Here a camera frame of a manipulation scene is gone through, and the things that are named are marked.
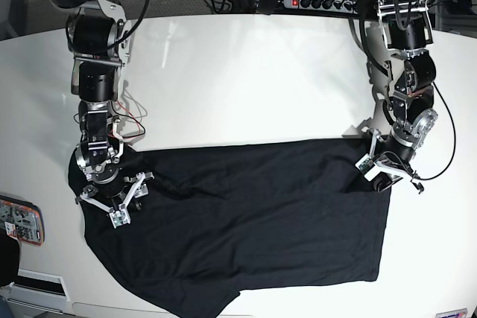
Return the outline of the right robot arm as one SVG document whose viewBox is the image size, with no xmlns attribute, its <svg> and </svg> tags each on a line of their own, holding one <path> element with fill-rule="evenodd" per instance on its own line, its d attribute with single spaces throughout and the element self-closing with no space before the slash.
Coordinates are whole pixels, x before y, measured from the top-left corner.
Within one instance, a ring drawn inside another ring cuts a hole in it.
<svg viewBox="0 0 477 318">
<path fill-rule="evenodd" d="M 80 98 L 80 141 L 75 162 L 87 184 L 77 203 L 88 203 L 106 212 L 114 228 L 130 223 L 128 206 L 140 206 L 148 194 L 151 173 L 132 176 L 123 170 L 125 137 L 121 118 L 113 111 L 119 99 L 130 56 L 130 38 L 138 28 L 127 19 L 118 0 L 52 0 L 61 9 L 76 9 L 68 17 L 66 40 L 74 56 L 71 92 Z"/>
</svg>

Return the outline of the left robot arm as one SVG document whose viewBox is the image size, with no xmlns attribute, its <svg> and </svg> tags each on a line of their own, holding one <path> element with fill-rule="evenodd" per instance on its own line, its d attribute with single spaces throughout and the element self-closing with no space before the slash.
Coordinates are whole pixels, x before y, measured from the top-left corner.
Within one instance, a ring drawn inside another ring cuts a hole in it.
<svg viewBox="0 0 477 318">
<path fill-rule="evenodd" d="M 427 49 L 433 43 L 428 0 L 360 0 L 357 12 L 362 49 L 373 69 L 386 79 L 382 107 L 391 130 L 386 136 L 371 130 L 370 149 L 356 167 L 377 192 L 402 179 L 423 191 L 411 160 L 438 118 L 436 68 Z M 402 62 L 399 76 L 394 76 L 391 61 L 379 63 L 370 51 L 365 30 L 370 15 L 376 16 L 385 47 Z"/>
</svg>

